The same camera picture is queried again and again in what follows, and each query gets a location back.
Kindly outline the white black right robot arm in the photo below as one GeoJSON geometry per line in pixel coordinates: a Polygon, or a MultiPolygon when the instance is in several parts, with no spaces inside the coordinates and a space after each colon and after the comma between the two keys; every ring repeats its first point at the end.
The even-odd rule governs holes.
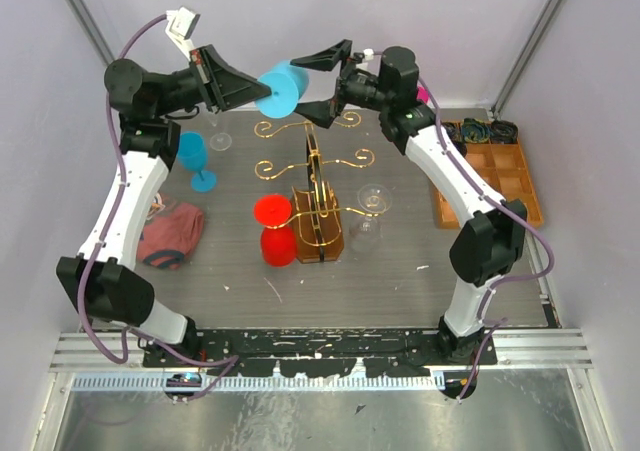
{"type": "Polygon", "coordinates": [[[482,339],[486,307],[496,286],[522,256],[527,209],[520,200],[506,200],[479,176],[442,128],[438,105],[419,99],[421,73],[414,52],[389,47],[378,54],[378,71],[370,73],[362,66],[375,55],[355,52],[351,41],[342,40],[292,60],[297,68],[339,71],[332,97],[300,103],[295,111],[323,128],[348,105],[377,112],[385,138],[449,203],[460,226],[449,251],[457,279],[436,342],[442,359],[459,365],[482,339]]]}

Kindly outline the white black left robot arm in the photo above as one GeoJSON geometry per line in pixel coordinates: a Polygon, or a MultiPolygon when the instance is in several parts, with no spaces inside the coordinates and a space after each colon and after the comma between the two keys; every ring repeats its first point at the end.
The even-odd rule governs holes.
{"type": "Polygon", "coordinates": [[[200,340],[194,321],[172,311],[135,271],[136,254],[153,198],[167,179],[179,148],[180,125],[170,114],[205,105],[213,112],[270,96],[270,88],[230,66],[211,45],[188,53],[187,68],[154,73],[127,58],[104,74],[106,111],[117,169],[90,236],[73,257],[60,258],[56,275],[82,326],[112,362],[123,364],[98,340],[89,321],[122,326],[164,348],[178,367],[196,364],[200,340]]]}

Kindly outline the light blue wine glass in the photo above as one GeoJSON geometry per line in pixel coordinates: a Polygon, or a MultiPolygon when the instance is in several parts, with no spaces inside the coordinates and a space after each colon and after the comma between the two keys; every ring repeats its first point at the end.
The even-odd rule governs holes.
{"type": "Polygon", "coordinates": [[[281,119],[294,112],[309,86],[309,74],[289,61],[281,61],[258,81],[271,90],[269,96],[255,102],[258,110],[268,118],[281,119]]]}
{"type": "Polygon", "coordinates": [[[177,158],[192,173],[191,187],[199,193],[214,189],[216,174],[207,169],[208,153],[203,137],[196,132],[184,132],[179,139],[177,158]]]}

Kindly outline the pink wine glass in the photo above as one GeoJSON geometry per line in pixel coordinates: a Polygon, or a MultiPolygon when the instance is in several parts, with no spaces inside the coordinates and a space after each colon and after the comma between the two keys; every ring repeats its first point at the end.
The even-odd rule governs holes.
{"type": "Polygon", "coordinates": [[[418,87],[417,98],[424,103],[429,102],[429,99],[430,99],[429,93],[423,86],[418,87]]]}

